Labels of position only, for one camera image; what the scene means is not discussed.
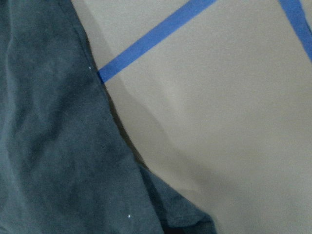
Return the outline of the black graphic t-shirt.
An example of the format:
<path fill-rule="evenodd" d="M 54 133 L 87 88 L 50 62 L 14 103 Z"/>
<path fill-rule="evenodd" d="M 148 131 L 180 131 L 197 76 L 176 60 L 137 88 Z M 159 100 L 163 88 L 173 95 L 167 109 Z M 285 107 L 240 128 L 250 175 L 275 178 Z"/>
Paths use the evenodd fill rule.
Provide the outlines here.
<path fill-rule="evenodd" d="M 216 232 L 136 162 L 69 0 L 0 3 L 0 231 Z"/>

